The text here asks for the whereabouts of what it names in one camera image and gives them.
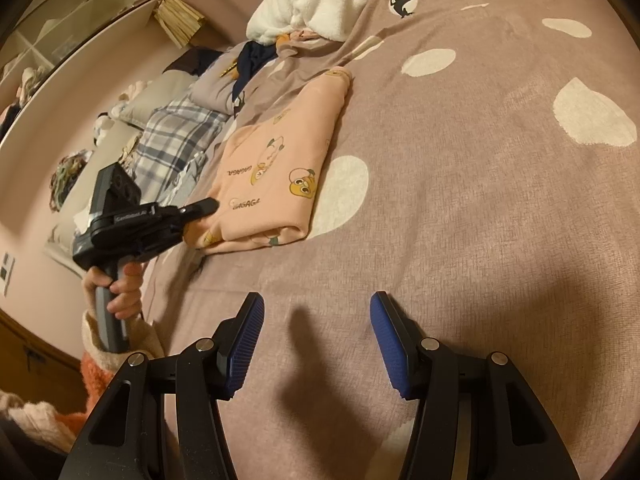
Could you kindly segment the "left hand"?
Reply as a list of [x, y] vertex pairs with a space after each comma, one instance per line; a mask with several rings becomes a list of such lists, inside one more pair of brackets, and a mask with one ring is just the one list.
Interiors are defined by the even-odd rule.
[[115, 297], [108, 303], [106, 310], [119, 320], [136, 318], [142, 311], [142, 285], [144, 265], [130, 262], [122, 268], [122, 275], [114, 281], [102, 270], [93, 266], [82, 279], [88, 311], [96, 317], [96, 290], [107, 288]]

